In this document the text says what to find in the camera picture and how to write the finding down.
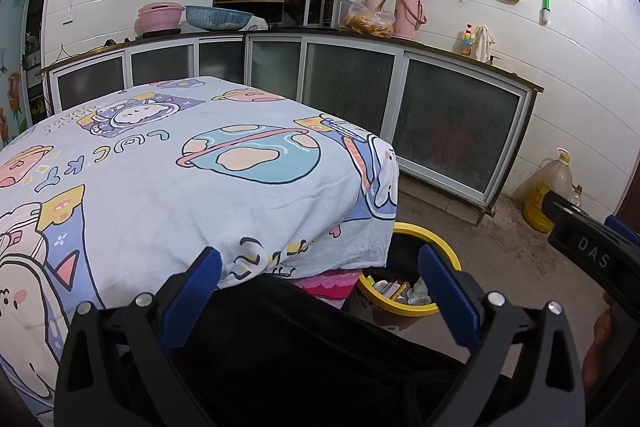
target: finger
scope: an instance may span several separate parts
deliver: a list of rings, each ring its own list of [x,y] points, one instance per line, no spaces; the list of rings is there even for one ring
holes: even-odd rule
[[[611,295],[609,295],[609,292],[604,292],[602,294],[602,298],[604,299],[604,301],[609,305],[609,306],[613,306],[613,304],[615,303],[613,297]]]
[[[593,324],[593,334],[595,337],[594,343],[596,346],[600,349],[605,347],[611,339],[612,332],[613,317],[611,316],[611,309],[608,309],[600,315]]]
[[[585,393],[596,385],[600,378],[600,350],[595,343],[591,344],[582,363],[582,384]]]

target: floor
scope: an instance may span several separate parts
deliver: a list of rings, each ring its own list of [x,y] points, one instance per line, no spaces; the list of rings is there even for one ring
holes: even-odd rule
[[[551,300],[564,307],[580,361],[593,340],[593,323],[606,309],[602,289],[533,230],[520,209],[501,196],[495,217],[476,227],[406,194],[399,194],[397,221],[414,223],[443,238],[456,252],[462,269],[485,291],[500,291],[514,304],[542,307]],[[440,314],[425,317],[403,335],[459,360],[468,351],[458,347]],[[519,349],[513,347],[503,367],[512,375]]]

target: yellow trash can rim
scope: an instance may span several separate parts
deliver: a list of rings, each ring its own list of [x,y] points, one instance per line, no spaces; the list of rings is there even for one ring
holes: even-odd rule
[[[413,235],[414,237],[423,240],[425,243],[430,243],[447,255],[454,269],[458,271],[462,270],[458,256],[453,252],[451,247],[443,238],[434,234],[430,230],[418,227],[417,225],[412,225],[411,223],[396,223],[394,225],[394,233]],[[428,315],[438,313],[438,305],[436,303],[426,304],[424,306],[409,306],[408,304],[400,304],[392,301],[391,299],[387,299],[378,291],[373,289],[373,286],[367,282],[363,273],[358,277],[356,285],[371,302],[390,313],[403,315],[404,317],[427,317]]]

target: yellow oil bottle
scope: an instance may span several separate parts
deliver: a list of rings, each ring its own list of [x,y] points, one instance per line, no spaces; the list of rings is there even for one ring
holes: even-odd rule
[[[553,222],[542,213],[542,200],[545,194],[552,190],[565,199],[571,195],[572,177],[569,160],[569,153],[565,149],[558,148],[558,159],[549,162],[538,171],[536,184],[525,201],[522,215],[525,221],[539,232],[551,232],[554,227]]]

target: countertop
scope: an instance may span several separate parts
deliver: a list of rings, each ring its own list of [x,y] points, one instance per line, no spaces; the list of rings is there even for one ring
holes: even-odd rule
[[[496,66],[492,66],[491,64],[487,64],[485,62],[479,62],[478,60],[474,60],[473,58],[465,57],[464,55],[455,54],[452,52],[448,52],[446,50],[442,50],[440,48],[434,48],[432,46],[427,46],[421,44],[417,41],[409,41],[406,39],[399,39],[396,37],[391,37],[390,39],[383,37],[374,37],[372,35],[361,35],[358,33],[351,32],[343,32],[339,30],[327,30],[322,28],[282,28],[277,30],[256,30],[256,31],[207,31],[207,32],[191,32],[191,33],[181,33],[177,35],[168,35],[163,37],[154,37],[150,39],[138,39],[130,42],[121,42],[119,44],[114,44],[113,46],[103,46],[100,48],[96,48],[94,50],[88,51],[83,54],[74,55],[73,57],[65,58],[64,60],[59,60],[50,64],[46,68],[42,68],[42,72],[46,73],[50,70],[56,70],[61,66],[66,66],[68,64],[73,64],[78,60],[83,60],[85,58],[94,57],[96,55],[100,55],[107,52],[114,52],[118,50],[122,50],[125,48],[129,48],[132,46],[138,46],[140,44],[151,44],[153,42],[162,42],[162,41],[173,41],[179,39],[193,39],[193,38],[202,38],[202,37],[229,37],[229,36],[248,36],[248,35],[267,35],[267,34],[314,34],[314,35],[323,35],[323,36],[336,36],[336,37],[347,37],[351,39],[365,39],[369,41],[378,41],[385,44],[394,44],[401,48],[412,48],[420,51],[427,51],[437,55],[443,55],[444,57],[454,58],[455,60],[460,60],[461,62],[466,62],[468,64],[474,65],[476,67],[482,68],[483,70],[491,71],[493,73],[501,74],[502,76],[506,76],[520,82],[530,89],[536,90],[537,92],[543,92],[544,88],[533,82],[530,82],[526,78],[522,78],[515,73],[510,73],[509,71],[502,70],[497,68]]]

